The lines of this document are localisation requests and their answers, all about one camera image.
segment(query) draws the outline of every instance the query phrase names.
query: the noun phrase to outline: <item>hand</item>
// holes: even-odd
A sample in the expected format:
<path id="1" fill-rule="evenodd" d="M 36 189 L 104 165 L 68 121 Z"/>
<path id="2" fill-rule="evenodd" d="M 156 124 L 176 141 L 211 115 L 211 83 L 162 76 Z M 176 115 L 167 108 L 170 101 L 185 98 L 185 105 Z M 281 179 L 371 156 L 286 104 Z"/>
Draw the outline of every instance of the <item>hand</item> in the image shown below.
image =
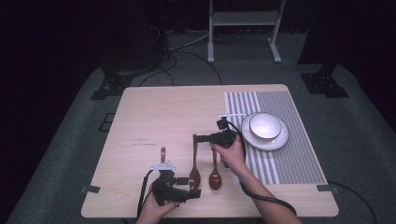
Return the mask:
<path id="1" fill-rule="evenodd" d="M 165 200 L 165 205 L 158 205 L 155 200 L 154 193 L 151 192 L 148 194 L 145 203 L 143 204 L 142 211 L 140 213 L 139 219 L 136 221 L 136 224 L 145 223 L 145 224 L 155 224 L 159 223 L 163 216 L 165 216 L 170 211 L 177 208 L 180 203 L 174 203 Z"/>
<path id="2" fill-rule="evenodd" d="M 239 135 L 236 136 L 235 141 L 229 148 L 224 148 L 212 143 L 209 143 L 209 145 L 221 155 L 235 175 L 240 176 L 245 171 L 248 171 Z"/>

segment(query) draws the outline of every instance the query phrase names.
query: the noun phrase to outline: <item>person's right hand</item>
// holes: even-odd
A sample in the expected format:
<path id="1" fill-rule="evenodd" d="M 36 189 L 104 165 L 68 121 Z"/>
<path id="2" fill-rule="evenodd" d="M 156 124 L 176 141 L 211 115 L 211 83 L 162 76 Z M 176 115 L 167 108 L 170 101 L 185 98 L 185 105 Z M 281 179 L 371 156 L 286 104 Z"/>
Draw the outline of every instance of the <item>person's right hand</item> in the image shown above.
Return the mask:
<path id="1" fill-rule="evenodd" d="M 227 163 L 235 175 L 240 176 L 243 172 L 248 171 L 239 135 L 236 136 L 235 141 L 229 148 L 212 143 L 209 143 L 209 145 L 221 155 L 224 162 Z"/>

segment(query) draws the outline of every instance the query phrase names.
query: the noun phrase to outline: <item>wooden table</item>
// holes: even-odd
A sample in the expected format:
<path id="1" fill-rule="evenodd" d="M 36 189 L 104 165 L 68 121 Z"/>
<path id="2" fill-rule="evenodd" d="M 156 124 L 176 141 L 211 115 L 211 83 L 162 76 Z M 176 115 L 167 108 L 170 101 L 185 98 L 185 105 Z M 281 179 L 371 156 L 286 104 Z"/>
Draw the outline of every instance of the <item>wooden table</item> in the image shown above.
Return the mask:
<path id="1" fill-rule="evenodd" d="M 290 95 L 284 85 L 126 89 L 92 179 L 92 186 L 99 187 L 100 191 L 87 193 L 81 214 L 84 217 L 136 217 L 143 177 L 151 165 L 160 163 L 161 147 L 166 147 L 166 159 L 176 166 L 175 177 L 188 177 L 192 168 L 192 135 L 219 131 L 217 115 L 226 113 L 224 92 L 230 91 L 283 91 Z M 294 103 L 292 108 L 298 114 Z M 223 164 L 218 165 L 221 188 L 209 187 L 213 158 L 208 143 L 199 144 L 197 165 L 201 174 L 201 198 L 187 200 L 166 217 L 260 216 L 251 199 L 237 185 L 235 176 Z M 148 183 L 158 176 L 159 172 L 154 171 Z M 189 189 L 188 186 L 175 187 Z M 319 191 L 317 184 L 266 187 L 277 198 L 292 204 L 299 217 L 338 214 L 332 193 Z"/>

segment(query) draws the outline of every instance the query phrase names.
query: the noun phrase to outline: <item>wooden spoon handle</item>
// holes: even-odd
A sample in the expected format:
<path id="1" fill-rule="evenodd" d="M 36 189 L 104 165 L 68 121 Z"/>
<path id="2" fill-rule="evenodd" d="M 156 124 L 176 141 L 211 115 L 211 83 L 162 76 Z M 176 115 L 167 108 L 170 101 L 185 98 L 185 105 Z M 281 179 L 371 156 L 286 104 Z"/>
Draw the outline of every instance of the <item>wooden spoon handle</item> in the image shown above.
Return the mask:
<path id="1" fill-rule="evenodd" d="M 194 150 L 193 157 L 192 157 L 193 166 L 196 166 L 196 163 L 197 163 L 198 143 L 196 141 L 196 138 L 197 138 L 197 134 L 194 134 L 192 136 L 193 150 Z"/>
<path id="2" fill-rule="evenodd" d="M 218 152 L 213 149 L 212 149 L 212 151 L 213 151 L 213 163 L 215 164 L 215 167 L 217 167 Z"/>
<path id="3" fill-rule="evenodd" d="M 165 162 L 165 153 L 166 153 L 166 148 L 162 147 L 161 148 L 161 163 Z"/>

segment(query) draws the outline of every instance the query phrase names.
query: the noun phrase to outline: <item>wooden spoon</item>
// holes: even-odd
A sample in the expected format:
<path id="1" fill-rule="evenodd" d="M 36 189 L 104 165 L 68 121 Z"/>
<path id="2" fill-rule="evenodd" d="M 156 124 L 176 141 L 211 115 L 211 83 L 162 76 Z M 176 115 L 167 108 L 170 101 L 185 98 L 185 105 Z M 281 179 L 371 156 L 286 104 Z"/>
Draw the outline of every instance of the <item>wooden spoon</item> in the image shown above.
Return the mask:
<path id="1" fill-rule="evenodd" d="M 215 168 L 213 169 L 213 172 L 212 172 L 212 174 L 210 174 L 210 177 L 209 177 L 209 186 L 212 189 L 219 189 L 221 187 L 221 176 L 220 176 L 220 173 L 218 171 L 218 166 L 217 166 L 217 155 L 218 155 L 218 152 L 213 150 L 213 162 L 215 164 Z"/>
<path id="2" fill-rule="evenodd" d="M 197 168 L 197 150 L 198 150 L 198 143 L 196 141 L 196 134 L 192 136 L 193 140 L 193 157 L 192 157 L 192 170 L 190 173 L 190 188 L 191 189 L 198 189 L 199 185 L 201 184 L 201 176 L 199 175 L 198 168 Z"/>

